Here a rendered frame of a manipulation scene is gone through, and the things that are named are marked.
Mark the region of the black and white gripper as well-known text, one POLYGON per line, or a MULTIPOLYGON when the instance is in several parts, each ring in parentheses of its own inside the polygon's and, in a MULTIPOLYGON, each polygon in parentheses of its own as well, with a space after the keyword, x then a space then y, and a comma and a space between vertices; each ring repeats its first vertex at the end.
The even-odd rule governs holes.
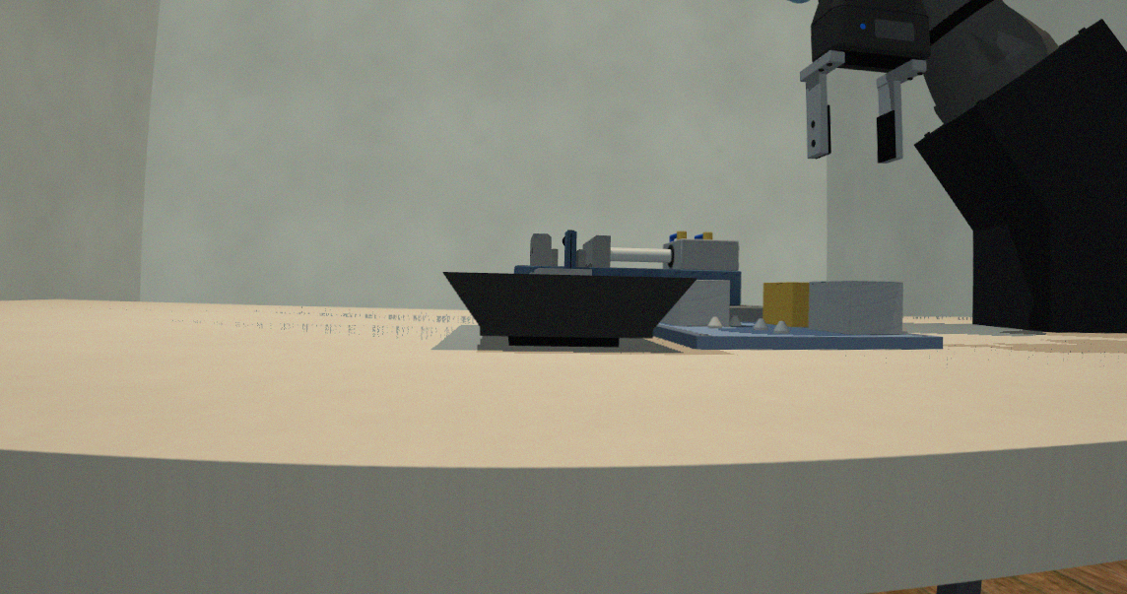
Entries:
POLYGON ((831 154, 827 74, 842 68, 885 74, 877 79, 878 163, 902 159, 900 85, 923 76, 930 55, 922 0, 819 0, 811 21, 813 63, 800 71, 800 82, 806 82, 807 158, 831 154))

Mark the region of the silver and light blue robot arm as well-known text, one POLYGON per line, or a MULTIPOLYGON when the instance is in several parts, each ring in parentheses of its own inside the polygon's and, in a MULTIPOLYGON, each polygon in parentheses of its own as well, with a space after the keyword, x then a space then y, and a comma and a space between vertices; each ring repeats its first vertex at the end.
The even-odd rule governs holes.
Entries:
POLYGON ((928 90, 944 125, 1059 48, 1003 0, 922 0, 929 17, 928 90))

